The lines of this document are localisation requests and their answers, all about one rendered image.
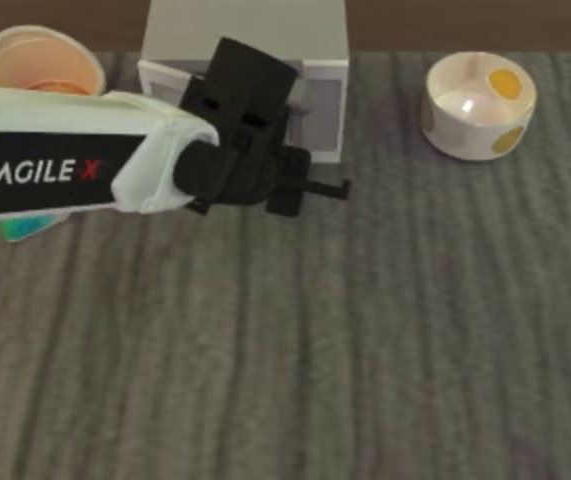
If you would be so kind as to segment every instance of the bowl with yellow spots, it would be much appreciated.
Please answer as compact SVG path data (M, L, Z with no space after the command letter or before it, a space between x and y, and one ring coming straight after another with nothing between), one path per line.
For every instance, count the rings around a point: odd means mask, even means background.
M461 160L494 160L523 138L536 106L532 77L513 61L461 52L429 71L420 127L429 142Z

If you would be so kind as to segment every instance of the brown wall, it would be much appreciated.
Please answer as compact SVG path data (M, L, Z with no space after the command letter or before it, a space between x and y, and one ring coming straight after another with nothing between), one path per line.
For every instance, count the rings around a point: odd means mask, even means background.
M148 1L0 0L0 30L44 24L97 50L138 50ZM570 0L347 0L347 10L353 50L571 50Z

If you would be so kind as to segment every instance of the logo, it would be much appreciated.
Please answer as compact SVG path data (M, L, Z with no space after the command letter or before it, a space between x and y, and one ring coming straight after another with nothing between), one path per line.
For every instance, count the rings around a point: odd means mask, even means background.
M69 183L96 180L100 160L23 160L12 165L5 162L0 169L0 185Z

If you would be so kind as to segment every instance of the robotic arm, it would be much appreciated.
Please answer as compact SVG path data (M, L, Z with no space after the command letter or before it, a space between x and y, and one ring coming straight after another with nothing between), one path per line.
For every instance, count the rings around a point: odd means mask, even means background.
M304 192L347 199L349 182L307 179L309 152L284 145L297 73L222 39L180 108L143 95L0 88L0 220L114 208L154 213L212 204L300 212Z

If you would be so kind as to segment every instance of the cup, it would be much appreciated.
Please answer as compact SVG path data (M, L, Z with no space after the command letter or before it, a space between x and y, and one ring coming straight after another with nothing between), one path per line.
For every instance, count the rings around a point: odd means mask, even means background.
M17 26L0 32L0 87L101 95L105 72L73 38L46 27Z
M449 156L493 160L523 138L536 98L534 81L511 60L491 53L456 53L438 61L427 75L421 130Z

